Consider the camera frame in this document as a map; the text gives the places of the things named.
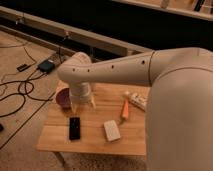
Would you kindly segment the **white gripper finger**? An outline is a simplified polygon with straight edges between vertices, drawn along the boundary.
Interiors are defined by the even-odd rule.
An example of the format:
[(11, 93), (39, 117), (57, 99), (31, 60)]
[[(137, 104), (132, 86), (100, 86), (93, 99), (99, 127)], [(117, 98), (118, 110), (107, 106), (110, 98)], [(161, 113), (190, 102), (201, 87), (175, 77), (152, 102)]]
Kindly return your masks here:
[(96, 104), (94, 101), (90, 101), (89, 104), (93, 109), (96, 109)]
[(75, 113), (75, 104), (74, 103), (72, 103), (72, 102), (70, 102), (70, 107), (71, 107), (71, 111), (72, 111), (72, 113)]

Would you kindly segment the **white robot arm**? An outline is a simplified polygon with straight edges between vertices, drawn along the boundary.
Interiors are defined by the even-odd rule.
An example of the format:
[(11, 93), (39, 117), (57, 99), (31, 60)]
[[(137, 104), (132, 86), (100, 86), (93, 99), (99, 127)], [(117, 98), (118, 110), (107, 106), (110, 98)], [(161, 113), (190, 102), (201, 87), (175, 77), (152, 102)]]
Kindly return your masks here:
[(156, 50), (93, 63), (78, 52), (58, 69), (74, 103), (92, 83), (150, 88), (145, 116), (148, 171), (213, 171), (213, 52)]

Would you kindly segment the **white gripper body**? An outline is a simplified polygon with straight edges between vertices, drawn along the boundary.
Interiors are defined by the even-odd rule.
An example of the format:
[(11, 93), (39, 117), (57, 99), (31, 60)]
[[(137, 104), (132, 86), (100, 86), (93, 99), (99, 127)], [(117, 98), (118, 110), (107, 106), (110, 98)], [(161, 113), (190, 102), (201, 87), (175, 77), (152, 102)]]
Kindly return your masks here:
[(89, 83), (69, 85), (70, 100), (75, 103), (86, 103), (91, 100), (91, 86)]

